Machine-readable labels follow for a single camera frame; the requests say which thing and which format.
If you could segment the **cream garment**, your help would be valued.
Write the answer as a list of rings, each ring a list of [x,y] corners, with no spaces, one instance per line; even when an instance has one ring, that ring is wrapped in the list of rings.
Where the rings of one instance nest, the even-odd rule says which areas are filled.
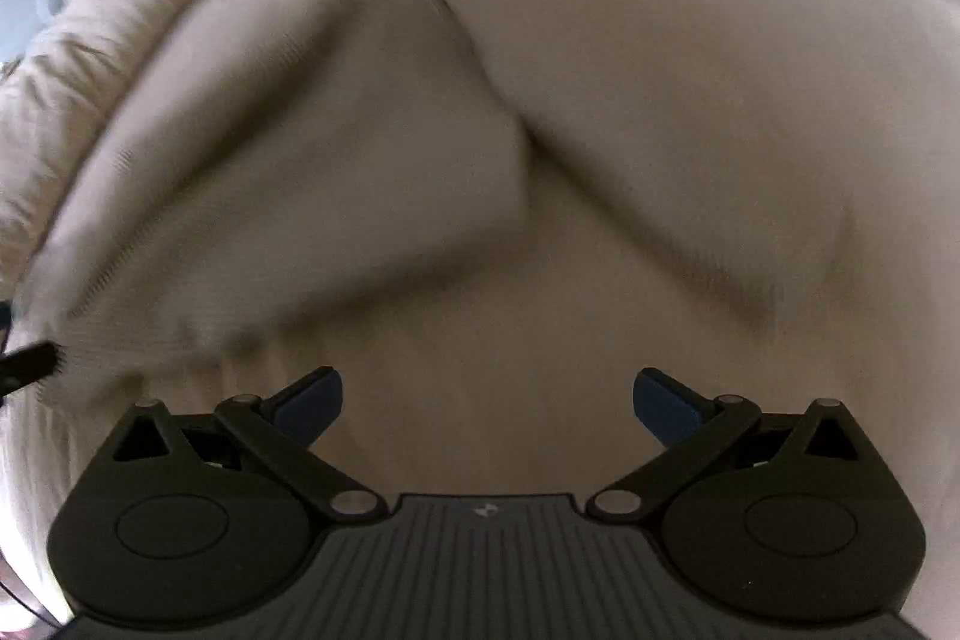
[[[763,317],[953,142],[953,0],[187,0],[16,301],[55,408],[494,244],[539,143]]]

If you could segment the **pale pink bed sheet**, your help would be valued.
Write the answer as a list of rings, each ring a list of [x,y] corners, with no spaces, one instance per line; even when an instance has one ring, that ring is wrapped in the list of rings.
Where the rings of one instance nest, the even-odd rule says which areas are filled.
[[[773,411],[851,406],[918,505],[929,554],[908,604],[958,632],[958,205],[873,191],[844,224],[807,301],[771,317],[548,184],[498,252],[405,291],[368,296],[176,374],[127,380],[83,408],[34,401],[2,417],[2,549],[65,617],[44,554],[65,492],[122,409],[156,396],[201,413],[342,370],[345,414],[319,452],[381,491],[587,494],[651,458],[631,416],[636,370]]]

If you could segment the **beige rolled duvet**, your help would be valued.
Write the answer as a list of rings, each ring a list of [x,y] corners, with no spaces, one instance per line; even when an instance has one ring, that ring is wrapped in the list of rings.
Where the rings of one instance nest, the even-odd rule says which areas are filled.
[[[70,0],[2,81],[2,291],[11,294],[76,170],[190,0]]]

